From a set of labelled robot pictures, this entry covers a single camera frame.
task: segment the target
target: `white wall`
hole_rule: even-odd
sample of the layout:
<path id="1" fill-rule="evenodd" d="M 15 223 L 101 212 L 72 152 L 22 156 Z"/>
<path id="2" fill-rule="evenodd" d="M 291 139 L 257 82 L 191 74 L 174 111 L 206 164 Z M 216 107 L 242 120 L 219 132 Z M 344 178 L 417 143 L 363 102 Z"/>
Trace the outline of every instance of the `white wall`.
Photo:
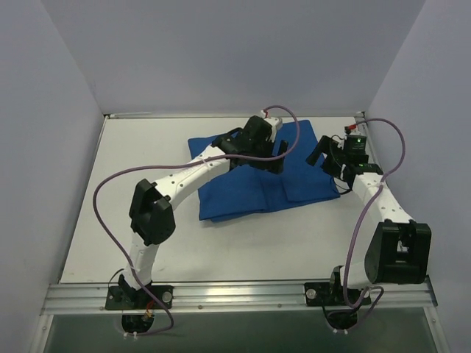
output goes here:
<path id="1" fill-rule="evenodd" d="M 347 114 L 424 0 L 43 0 L 102 111 Z"/>
<path id="2" fill-rule="evenodd" d="M 415 219 L 431 225 L 429 274 L 454 352 L 471 347 L 470 16 L 469 0 L 427 0 L 368 111 L 406 135 L 406 162 L 390 185 Z M 387 126 L 370 126 L 391 168 L 399 140 Z"/>
<path id="3" fill-rule="evenodd" d="M 43 5 L 0 11 L 0 351 L 25 352 L 103 119 Z"/>

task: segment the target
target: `blue cloth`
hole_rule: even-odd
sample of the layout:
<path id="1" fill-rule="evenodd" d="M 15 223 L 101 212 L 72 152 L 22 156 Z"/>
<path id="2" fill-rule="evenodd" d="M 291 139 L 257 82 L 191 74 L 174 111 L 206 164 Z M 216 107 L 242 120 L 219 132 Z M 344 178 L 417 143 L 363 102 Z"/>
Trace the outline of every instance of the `blue cloth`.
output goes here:
<path id="1" fill-rule="evenodd" d="M 199 219 L 214 222 L 241 217 L 250 213 L 267 213 L 299 207 L 314 202 L 339 197 L 331 176 L 319 167 L 306 163 L 317 139 L 307 120 L 300 121 L 301 135 L 297 147 L 285 157 L 282 174 L 243 165 L 211 180 L 198 190 Z M 199 155 L 216 136 L 188 140 L 191 157 Z M 284 124 L 277 133 L 277 141 L 292 143 L 296 137 L 296 125 Z"/>

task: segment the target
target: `white tabletop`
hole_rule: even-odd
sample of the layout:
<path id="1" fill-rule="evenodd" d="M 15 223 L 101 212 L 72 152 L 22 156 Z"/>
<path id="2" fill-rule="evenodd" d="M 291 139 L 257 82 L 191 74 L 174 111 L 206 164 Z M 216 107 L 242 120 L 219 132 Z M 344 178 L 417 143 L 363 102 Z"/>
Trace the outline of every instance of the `white tabletop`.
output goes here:
<path id="1" fill-rule="evenodd" d="M 318 139 L 343 134 L 347 118 L 307 118 Z M 148 164 L 183 164 L 190 160 L 187 140 L 243 126 L 246 118 L 118 119 L 106 123 L 85 194 L 77 228 L 61 278 L 62 283 L 107 282 L 126 265 L 93 214 L 92 195 L 105 177 Z M 99 210 L 126 249 L 131 244 L 127 215 L 135 184 L 169 171 L 142 171 L 121 176 L 99 194 Z M 177 229 L 157 253 L 156 282 L 264 279 L 324 279 L 344 264 L 350 237 L 363 205 L 350 193 L 327 202 L 276 213 L 248 215 L 213 224 L 199 221 L 197 193 L 175 212 Z M 374 230 L 367 219 L 358 237 L 354 260 L 368 248 L 363 232 Z"/>

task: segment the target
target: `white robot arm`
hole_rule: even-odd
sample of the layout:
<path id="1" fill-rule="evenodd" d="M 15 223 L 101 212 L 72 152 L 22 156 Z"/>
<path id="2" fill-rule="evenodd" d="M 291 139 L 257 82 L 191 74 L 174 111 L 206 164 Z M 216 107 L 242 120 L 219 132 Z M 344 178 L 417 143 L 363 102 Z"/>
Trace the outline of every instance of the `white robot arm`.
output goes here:
<path id="1" fill-rule="evenodd" d="M 427 224 L 415 222 L 382 182 L 383 171 L 368 161 L 366 136 L 355 128 L 356 125 L 346 126 L 341 142 L 322 136 L 306 160 L 314 165 L 322 153 L 326 154 L 324 172 L 346 182 L 365 205 L 382 188 L 367 211 L 377 228 L 371 234 L 364 261 L 350 266 L 347 288 L 362 289 L 378 283 L 422 283 L 427 274 L 431 230 Z M 332 294 L 338 298 L 342 297 L 344 272 L 345 266 L 337 266 L 331 277 L 335 282 L 332 291 L 336 292 Z"/>
<path id="2" fill-rule="evenodd" d="M 152 281 L 152 266 L 157 250 L 174 232 L 174 211 L 184 199 L 205 183 L 239 165 L 249 164 L 273 173 L 283 170 L 283 159 L 273 162 L 237 158 L 210 159 L 224 154 L 272 157 L 276 134 L 282 124 L 281 118 L 261 118 L 254 115 L 243 129 L 234 129 L 218 136 L 189 163 L 204 161 L 203 164 L 184 168 L 153 183 L 144 179 L 136 185 L 130 210 L 133 230 L 130 257 L 134 270 L 144 285 Z M 286 148 L 287 143 L 282 141 L 278 154 L 285 152 Z M 119 277 L 118 283 L 131 300 L 141 290 L 129 265 Z"/>

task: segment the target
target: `cable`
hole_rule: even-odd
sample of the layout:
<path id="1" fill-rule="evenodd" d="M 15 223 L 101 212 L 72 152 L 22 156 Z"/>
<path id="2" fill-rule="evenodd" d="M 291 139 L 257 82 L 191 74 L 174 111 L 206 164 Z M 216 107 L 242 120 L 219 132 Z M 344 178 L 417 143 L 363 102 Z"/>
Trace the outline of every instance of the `cable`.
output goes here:
<path id="1" fill-rule="evenodd" d="M 149 295 L 149 297 L 152 300 L 154 300 L 154 302 L 157 303 L 157 305 L 159 307 L 161 307 L 166 312 L 166 314 L 167 314 L 167 316 L 169 317 L 169 320 L 170 320 L 170 324 L 166 327 L 162 327 L 160 329 L 155 329 L 154 331 L 151 331 L 151 332 L 144 332 L 144 333 L 141 333 L 139 335 L 155 335 L 155 334 L 160 333 L 160 332 L 168 331 L 174 326 L 174 318 L 173 318 L 172 314 L 170 313 L 169 309 L 167 309 L 167 307 L 164 305 L 164 303 L 162 303 L 162 301 L 159 300 L 139 279 L 138 275 L 135 272 L 134 264 L 132 263 L 131 257 L 127 253 L 126 249 L 121 245 L 119 240 L 116 239 L 116 237 L 113 235 L 113 233 L 108 228 L 106 223 L 103 221 L 103 218 L 100 215 L 100 212 L 98 211 L 97 199 L 98 199 L 99 191 L 103 188 L 103 186 L 105 186 L 111 180 L 113 180 L 117 177 L 120 177 L 121 175 L 125 175 L 125 174 L 132 173 L 132 172 L 135 172 L 135 171 L 146 171 L 146 170 L 152 170 L 152 169 L 183 169 L 183 168 L 193 167 L 195 165 L 200 165 L 200 164 L 203 164 L 203 163 L 206 163 L 206 162 L 210 162 L 212 160 L 229 159 L 229 158 L 238 158 L 238 159 L 242 159 L 242 160 L 255 160 L 255 161 L 259 161 L 259 162 L 271 162 L 271 161 L 274 161 L 274 160 L 279 160 L 281 158 L 284 158 L 286 155 L 290 154 L 298 144 L 298 141 L 300 139 L 300 133 L 301 133 L 300 123 L 297 120 L 296 115 L 289 108 L 284 107 L 283 105 L 271 105 L 271 106 L 265 108 L 263 111 L 266 112 L 266 114 L 268 114 L 268 110 L 274 109 L 274 108 L 285 110 L 293 118 L 294 123 L 296 125 L 296 137 L 294 139 L 293 145 L 286 152 L 284 152 L 284 153 L 282 153 L 278 156 L 262 158 L 262 157 L 251 157 L 251 156 L 244 156 L 244 155 L 238 155 L 238 154 L 222 154 L 220 156 L 209 157 L 209 158 L 206 158 L 205 160 L 198 160 L 196 162 L 192 162 L 192 163 L 188 163 L 188 164 L 182 164 L 182 165 L 142 165 L 142 166 L 139 166 L 139 167 L 124 169 L 123 171 L 119 171 L 117 173 L 114 173 L 114 174 L 110 175 L 109 177 L 105 178 L 104 180 L 102 180 L 96 186 L 96 189 L 93 192 L 93 211 L 95 212 L 96 219 L 98 220 L 98 222 L 102 226 L 103 230 L 110 237 L 110 239 L 114 242 L 114 244 L 116 244 L 116 246 L 122 252 L 124 257 L 126 257 L 126 261 L 130 265 L 131 274 L 134 277 L 135 281 L 139 284 L 139 286 L 142 288 L 142 290 L 144 292 L 146 292 L 147 295 Z"/>
<path id="2" fill-rule="evenodd" d="M 387 171 L 380 179 L 380 186 L 378 188 L 378 191 L 375 193 L 375 195 L 372 196 L 372 198 L 366 203 L 365 207 L 363 208 L 363 210 L 361 211 L 360 213 L 360 216 L 358 217 L 358 220 L 356 222 L 356 225 L 355 225 L 355 229 L 353 230 L 353 234 L 352 234 L 352 240 L 350 241 L 350 247 L 348 249 L 348 253 L 347 253 L 347 260 L 345 261 L 345 269 L 344 269 L 344 281 L 342 283 L 342 287 L 343 287 L 343 294 L 344 294 L 344 300 L 345 300 L 345 304 L 348 305 L 349 307 L 351 307 L 352 309 L 355 309 L 356 307 L 360 306 L 361 305 L 361 302 L 363 301 L 364 297 L 365 297 L 365 294 L 366 292 L 372 290 L 372 289 L 380 289 L 380 294 L 378 295 L 378 297 L 376 298 L 376 300 L 372 303 L 371 307 L 368 309 L 368 311 L 366 312 L 366 314 L 358 321 L 358 323 L 355 325 L 357 326 L 358 324 L 360 324 L 372 311 L 373 309 L 375 308 L 376 304 L 378 303 L 378 301 L 380 300 L 380 298 L 383 296 L 384 294 L 384 289 L 381 287 L 381 286 L 373 286 L 373 287 L 365 287 L 361 293 L 360 293 L 360 297 L 358 298 L 358 300 L 355 302 L 355 303 L 351 303 L 349 298 L 348 298 L 348 292 L 347 292 L 347 284 L 348 284 L 348 274 L 349 274 L 349 271 L 350 271 L 350 265 L 352 263 L 352 256 L 353 256 L 353 249 L 355 248 L 355 242 L 356 242 L 356 239 L 358 237 L 358 233 L 360 231 L 360 227 L 361 227 L 361 224 L 363 223 L 363 220 L 368 212 L 368 209 L 371 207 L 371 205 L 373 204 L 373 202 L 375 202 L 375 200 L 379 197 L 380 193 L 383 191 L 384 189 L 384 181 L 386 180 L 387 177 L 389 177 L 391 174 L 393 174 L 402 164 L 403 164 L 403 161 L 404 161 L 404 158 L 406 156 L 406 141 L 404 139 L 404 135 L 402 134 L 402 132 L 400 131 L 400 129 L 397 127 L 396 124 L 392 123 L 391 121 L 389 120 L 386 120 L 386 119 L 383 119 L 383 118 L 371 118 L 371 119 L 365 119 L 363 121 L 360 121 L 356 124 L 353 124 L 353 125 L 350 125 L 349 128 L 350 129 L 355 129 L 359 124 L 365 124 L 365 123 L 368 123 L 370 121 L 382 121 L 383 123 L 387 123 L 388 125 L 392 126 L 397 134 L 399 135 L 399 138 L 400 138 L 400 142 L 401 142 L 401 145 L 402 145 L 402 152 L 401 152 L 401 155 L 400 155 L 400 159 L 399 159 L 399 162 L 396 164 L 395 167 L 393 167 L 393 169 L 391 169 L 390 171 Z"/>

